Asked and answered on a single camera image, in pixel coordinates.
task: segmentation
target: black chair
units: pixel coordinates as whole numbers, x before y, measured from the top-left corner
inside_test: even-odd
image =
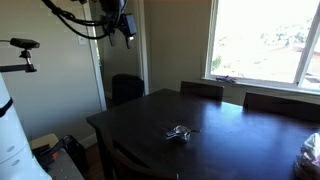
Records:
[[[112,137],[104,131],[103,141],[106,153],[112,161],[113,169],[118,180],[178,180],[177,173],[158,172],[135,164],[126,156],[122,155],[114,146]]]
[[[246,92],[246,110],[259,110],[305,121],[320,122],[320,105],[265,94]]]
[[[138,76],[117,74],[112,77],[112,102],[121,105],[143,96],[144,81]]]
[[[222,101],[223,86],[201,84],[195,82],[181,81],[180,93],[210,98],[215,101]]]

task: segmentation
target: outdoor view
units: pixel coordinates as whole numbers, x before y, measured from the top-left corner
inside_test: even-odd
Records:
[[[211,74],[292,83],[318,3],[220,0]],[[303,84],[319,87],[319,72],[320,45]]]

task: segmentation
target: small object on window sill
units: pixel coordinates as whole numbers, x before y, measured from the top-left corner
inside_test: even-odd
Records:
[[[229,82],[229,83],[236,83],[236,79],[229,77],[229,76],[218,76],[216,77],[217,81]]]

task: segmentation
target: wall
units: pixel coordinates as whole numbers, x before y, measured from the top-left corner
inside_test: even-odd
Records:
[[[134,0],[129,0],[125,13],[132,13],[134,18],[137,19],[134,12]],[[100,19],[100,15],[105,13],[101,10],[100,3],[90,2],[90,9],[92,12],[92,17],[95,20]],[[102,34],[102,29],[100,27],[96,28],[97,34]],[[125,73],[140,76],[140,63],[138,58],[137,49],[137,36],[133,42],[133,48],[127,49],[125,37],[122,32],[116,30],[115,40],[116,46],[112,47],[110,45],[109,38],[103,38],[98,40],[99,54],[103,69],[103,86],[105,94],[107,97],[111,97],[112,87],[111,79],[115,74]]]
[[[83,19],[78,2],[55,4]],[[85,28],[74,26],[82,32]],[[52,15],[42,1],[3,0],[0,39],[33,39],[36,73],[2,73],[21,124],[29,140],[55,133],[83,140],[94,133],[86,117],[101,111],[90,47],[78,45],[77,36]],[[0,65],[23,64],[21,49],[0,43]]]
[[[180,89],[182,80],[225,86],[223,101],[242,105],[247,91],[320,104],[319,96],[203,81],[211,0],[149,0],[145,16],[151,92]]]

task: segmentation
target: window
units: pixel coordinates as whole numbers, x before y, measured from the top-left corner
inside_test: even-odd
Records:
[[[319,0],[213,0],[206,77],[320,90]]]

